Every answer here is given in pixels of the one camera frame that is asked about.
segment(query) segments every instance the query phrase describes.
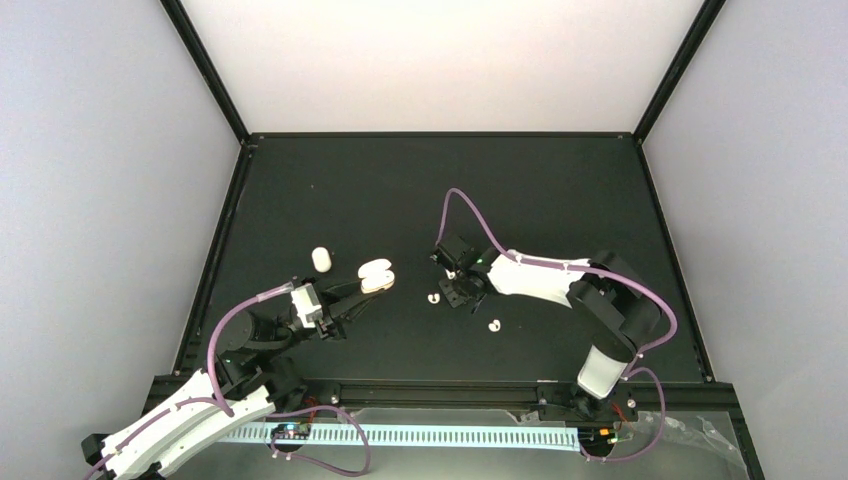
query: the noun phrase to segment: black table surface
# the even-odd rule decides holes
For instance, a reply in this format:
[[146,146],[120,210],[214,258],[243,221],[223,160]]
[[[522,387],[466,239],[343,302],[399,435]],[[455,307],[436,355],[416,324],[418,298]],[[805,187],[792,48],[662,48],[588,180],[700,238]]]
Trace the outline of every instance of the black table surface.
[[[561,259],[612,250],[668,301],[680,327],[643,364],[663,382],[701,382],[694,337],[633,140],[627,136],[373,134],[265,136],[258,141],[203,322],[293,276],[355,278],[387,258],[394,287],[347,328],[289,353],[307,378],[573,381],[591,346],[561,305],[490,296],[478,312],[432,305],[444,271],[429,259],[445,192],[464,190],[500,242]],[[457,197],[447,231],[485,249]],[[310,253],[332,252],[318,274]],[[274,315],[288,296],[256,310]],[[501,330],[489,331],[499,319]],[[667,322],[658,327],[658,336]]]

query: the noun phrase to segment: black metal rail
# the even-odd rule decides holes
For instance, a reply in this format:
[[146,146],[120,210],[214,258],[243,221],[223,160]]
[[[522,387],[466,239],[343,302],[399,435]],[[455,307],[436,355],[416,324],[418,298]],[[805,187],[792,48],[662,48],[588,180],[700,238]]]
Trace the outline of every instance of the black metal rail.
[[713,21],[718,16],[718,12],[721,11],[724,1],[725,0],[706,0],[704,4],[701,5],[701,9],[695,16],[692,26],[689,27],[689,31],[686,33],[683,43],[680,44],[680,48],[677,49],[677,53],[671,60],[671,65],[669,65],[668,70],[665,72],[665,76],[663,76],[659,87],[657,87],[657,91],[651,98],[648,108],[645,109],[645,113],[642,114],[642,119],[639,120],[636,130],[633,131],[633,136],[636,137],[636,141],[640,145],[645,141],[645,138],[648,137],[648,133],[650,133],[654,123],[656,123],[657,119],[660,117],[660,113],[663,108],[665,108],[665,104],[668,103],[668,99],[671,98],[674,88],[677,87],[677,83],[680,82],[681,77],[683,77],[683,72],[686,71],[686,67],[689,66],[689,62],[692,61],[692,58],[695,56],[695,52],[698,50],[698,47],[704,40],[704,37],[707,36],[707,32],[709,31],[710,26],[712,26]]
[[229,122],[230,128],[233,129],[236,139],[238,139],[239,143],[246,142],[250,135],[247,127],[242,122],[241,116],[239,116],[236,110],[236,105],[230,98],[230,94],[224,88],[224,82],[221,80],[221,76],[218,75],[218,71],[215,70],[215,65],[212,64],[209,53],[206,52],[203,42],[200,41],[197,30],[191,24],[191,20],[189,20],[188,13],[186,13],[182,2],[180,0],[161,0],[161,2],[162,6],[165,7],[165,11],[168,12],[168,16],[171,17],[171,22],[173,22],[174,27],[180,34],[180,38],[183,39],[188,53],[194,60],[195,65],[197,65],[197,69],[200,70],[203,81],[206,82],[209,91],[212,92],[212,96],[218,102],[221,112],[224,113],[224,117]]

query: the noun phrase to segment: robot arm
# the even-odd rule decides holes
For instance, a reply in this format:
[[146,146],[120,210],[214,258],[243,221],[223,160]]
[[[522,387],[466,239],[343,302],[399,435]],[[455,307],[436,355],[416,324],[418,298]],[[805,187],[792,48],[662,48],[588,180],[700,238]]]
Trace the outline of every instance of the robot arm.
[[281,354],[316,335],[345,338],[344,325],[394,284],[390,266],[387,260],[370,262],[360,269],[358,280],[339,284],[307,279],[291,290],[291,308],[276,318],[239,312],[215,346],[214,368],[232,416],[216,405],[208,373],[198,370],[129,427],[83,440],[86,460],[104,467],[100,478],[161,479],[230,431],[275,411],[295,409],[305,387],[291,360]]
[[454,308],[488,294],[527,295],[572,308],[592,338],[592,348],[577,384],[595,399],[606,398],[661,318],[659,308],[639,292],[569,267],[594,267],[638,279],[615,254],[592,259],[556,260],[494,248],[480,254],[462,238],[448,235],[431,258],[448,278],[439,282]]

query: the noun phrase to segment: purple cable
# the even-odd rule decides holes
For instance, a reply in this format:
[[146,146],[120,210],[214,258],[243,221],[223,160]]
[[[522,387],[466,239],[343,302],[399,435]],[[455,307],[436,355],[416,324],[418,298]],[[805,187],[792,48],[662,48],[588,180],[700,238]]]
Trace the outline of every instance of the purple cable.
[[268,415],[266,418],[298,417],[300,415],[304,415],[304,414],[312,413],[312,412],[317,412],[317,411],[320,411],[320,410],[334,412],[338,415],[341,415],[342,417],[345,418],[345,420],[347,420],[351,425],[353,425],[353,428],[356,429],[356,433],[358,433],[359,438],[362,439],[362,444],[365,445],[365,466],[362,467],[362,470],[358,470],[358,471],[356,471],[356,470],[345,470],[343,468],[339,468],[339,467],[330,465],[329,463],[322,462],[321,460],[318,460],[316,458],[307,457],[305,455],[300,455],[300,454],[297,454],[297,453],[281,452],[277,449],[277,446],[275,444],[279,435],[275,435],[274,438],[271,439],[271,451],[274,452],[275,454],[284,453],[286,455],[286,458],[294,458],[296,460],[305,460],[305,461],[307,461],[307,462],[309,462],[313,465],[318,465],[321,468],[326,468],[327,470],[329,470],[333,473],[343,475],[345,477],[361,477],[362,475],[365,475],[366,473],[368,473],[368,469],[371,467],[371,445],[368,444],[368,437],[365,435],[365,431],[362,430],[362,426],[359,425],[359,422],[354,420],[353,417],[350,416],[350,414],[345,412],[344,410],[337,408],[337,407],[333,407],[331,405],[318,405],[318,406],[315,406],[315,407],[304,408],[303,410],[297,410],[297,411],[294,411],[294,412],[272,413],[271,415]]
[[[121,450],[123,450],[124,448],[126,448],[126,446],[127,446],[127,445],[131,442],[131,441],[133,441],[133,440],[135,439],[135,437],[137,437],[137,436],[141,435],[141,432],[145,431],[148,427],[150,427],[150,426],[151,426],[151,425],[153,425],[154,423],[158,422],[161,418],[163,418],[165,415],[167,415],[167,414],[169,414],[169,413],[171,413],[171,411],[170,411],[170,410],[162,410],[162,411],[161,411],[161,412],[159,412],[158,414],[156,414],[156,415],[154,415],[154,416],[150,417],[150,418],[149,418],[146,422],[144,422],[144,423],[142,423],[141,425],[139,425],[139,427],[138,427],[138,428],[136,428],[136,429],[135,429],[135,431],[134,431],[133,433],[131,433],[131,434],[127,435],[127,438],[125,438],[123,442],[121,442],[121,443],[119,443],[119,444],[115,445],[115,450],[121,451]],[[98,470],[100,470],[101,468],[104,468],[104,467],[106,466],[106,462],[108,462],[109,460],[111,460],[111,459],[112,459],[112,457],[114,457],[114,455],[112,455],[111,453],[109,453],[109,454],[107,454],[106,456],[104,456],[103,458],[101,458],[101,459],[100,459],[100,461],[98,461],[97,463],[95,463],[95,464],[94,464],[94,465],[93,465],[93,466],[92,466],[92,467],[88,470],[88,472],[85,474],[85,476],[84,476],[84,477],[82,477],[82,480],[89,480],[91,477],[93,477],[93,476],[94,476],[94,474],[95,474],[95,473],[97,473],[97,471],[98,471]]]
[[[641,283],[635,282],[635,281],[633,281],[633,280],[631,280],[631,279],[629,279],[629,278],[627,278],[623,275],[619,275],[617,273],[610,272],[610,271],[607,271],[607,270],[604,270],[604,269],[601,269],[601,268],[584,267],[583,265],[569,265],[568,269],[571,270],[571,271],[574,271],[574,272],[590,273],[592,275],[597,275],[601,278],[603,278],[603,277],[611,278],[611,279],[615,280],[616,282],[621,283],[622,285],[626,285],[626,286],[638,291],[642,295],[650,298],[651,301],[653,301],[655,304],[657,304],[657,306],[660,307],[660,310],[662,310],[663,313],[666,314],[666,316],[668,317],[668,322],[669,322],[668,332],[666,332],[665,335],[654,340],[653,342],[646,343],[645,345],[643,345],[642,348],[639,349],[639,352],[638,352],[639,354],[645,353],[652,348],[655,348],[655,347],[662,345],[663,343],[671,340],[671,337],[673,337],[674,334],[677,333],[677,317],[674,315],[674,311],[671,309],[671,307],[668,305],[668,303],[665,302],[665,300],[660,298],[659,295],[652,292],[651,290],[649,290],[647,287],[645,287]],[[633,362],[624,371],[625,376],[630,376],[630,374],[633,373],[633,371],[631,369],[633,368],[633,364],[636,363],[636,360],[638,358],[639,358],[639,356],[637,354],[636,358],[633,359]]]
[[663,429],[665,429],[665,394],[663,393],[662,385],[660,384],[660,379],[657,378],[657,375],[651,369],[646,368],[646,367],[635,368],[635,369],[633,369],[633,371],[630,372],[630,375],[637,375],[637,374],[640,374],[640,373],[647,373],[648,375],[651,376],[651,379],[654,381],[654,384],[657,386],[657,393],[659,394],[659,397],[660,397],[660,426],[657,428],[657,434],[654,436],[654,439],[651,440],[651,443],[646,445],[645,448],[643,448],[642,450],[639,450],[636,453],[632,453],[630,455],[626,455],[626,456],[623,456],[623,457],[615,457],[615,458],[596,457],[594,455],[589,455],[589,452],[587,452],[583,448],[583,445],[581,445],[580,446],[580,453],[582,453],[583,456],[585,456],[587,459],[595,460],[595,461],[599,461],[599,462],[604,462],[604,463],[627,462],[627,461],[630,461],[630,460],[635,460],[635,459],[641,457],[642,455],[648,453],[649,451],[651,451],[651,449],[653,449],[655,446],[657,446],[657,443],[659,443],[660,438],[662,438]]
[[95,463],[88,470],[88,473],[86,473],[85,476],[82,477],[82,480],[89,480],[91,477],[93,477],[94,474],[97,473],[98,470],[100,470],[101,468],[103,468],[104,465],[106,465],[106,462],[108,462],[109,460],[112,459],[112,457],[113,457],[113,455],[110,453],[110,454],[106,455],[105,457],[101,458],[99,462]]
[[[671,309],[671,307],[668,305],[668,303],[666,303],[662,298],[660,298],[659,295],[657,295],[656,293],[654,293],[653,291],[648,289],[648,287],[642,285],[641,283],[635,282],[635,281],[633,281],[633,280],[631,280],[631,279],[629,279],[629,278],[627,278],[623,275],[619,275],[619,274],[614,273],[614,272],[609,272],[607,270],[603,270],[603,269],[600,269],[600,268],[584,267],[582,265],[571,265],[571,264],[568,265],[568,267],[566,267],[565,264],[562,263],[562,262],[554,262],[554,261],[550,261],[550,260],[539,260],[539,259],[534,259],[534,258],[520,258],[520,259],[516,258],[515,255],[507,252],[507,250],[503,247],[503,245],[501,245],[500,242],[498,242],[498,239],[495,238],[495,234],[492,233],[492,229],[489,228],[489,224],[486,223],[486,219],[483,218],[483,214],[480,213],[480,210],[477,208],[476,205],[474,205],[474,202],[472,202],[471,199],[468,198],[468,195],[466,195],[465,192],[463,192],[462,190],[460,190],[458,188],[451,188],[445,194],[445,202],[444,202],[444,205],[442,206],[442,221],[439,224],[439,237],[436,239],[437,244],[442,240],[442,237],[445,234],[445,223],[446,223],[447,218],[448,218],[448,206],[450,205],[451,196],[454,195],[454,194],[459,195],[460,198],[465,200],[465,203],[468,204],[468,208],[471,209],[471,211],[474,213],[474,216],[477,217],[477,221],[480,222],[480,226],[483,227],[483,230],[486,232],[486,236],[489,237],[489,241],[492,242],[492,245],[494,245],[494,247],[498,250],[498,252],[501,253],[501,255],[509,258],[510,260],[521,263],[523,265],[532,265],[532,266],[536,266],[536,267],[553,268],[553,269],[556,269],[556,270],[566,270],[566,269],[568,269],[568,270],[571,270],[571,271],[581,271],[581,272],[584,272],[584,273],[591,273],[591,274],[598,275],[598,276],[601,276],[601,277],[607,277],[607,278],[615,280],[619,283],[627,285],[630,288],[633,288],[634,290],[638,291],[642,295],[645,295],[646,297],[650,298],[654,303],[656,303],[657,306],[660,308],[660,310],[662,310],[663,313],[665,313],[666,316],[668,316],[668,321],[670,323],[668,332],[665,335],[663,335],[662,337],[654,340],[653,342],[647,343],[644,346],[642,346],[642,348],[639,349],[638,353],[642,354],[642,353],[645,353],[652,348],[655,348],[655,347],[662,345],[663,343],[669,341],[671,339],[671,337],[673,337],[674,334],[677,333],[677,317],[674,315],[674,311]],[[634,359],[633,363],[631,363],[627,367],[627,369],[625,370],[625,375],[629,375],[631,373],[631,369],[633,368],[633,365],[634,365],[635,362],[636,362],[636,359]]]
[[221,321],[218,322],[218,325],[215,326],[215,330],[212,331],[212,336],[209,338],[209,347],[206,349],[206,373],[209,375],[209,381],[212,383],[212,391],[214,392],[216,405],[218,405],[228,417],[232,417],[235,413],[233,413],[233,409],[230,408],[230,406],[227,405],[226,400],[224,400],[224,394],[221,392],[221,385],[218,383],[218,374],[215,372],[215,347],[218,345],[218,338],[221,336],[221,332],[224,331],[224,327],[230,323],[230,320],[232,320],[233,317],[238,315],[245,308],[256,305],[259,302],[264,302],[270,298],[289,293],[293,289],[294,286],[292,283],[288,282],[277,288],[273,288],[267,292],[248,298],[227,312],[227,314],[224,315],[224,318],[222,318]]

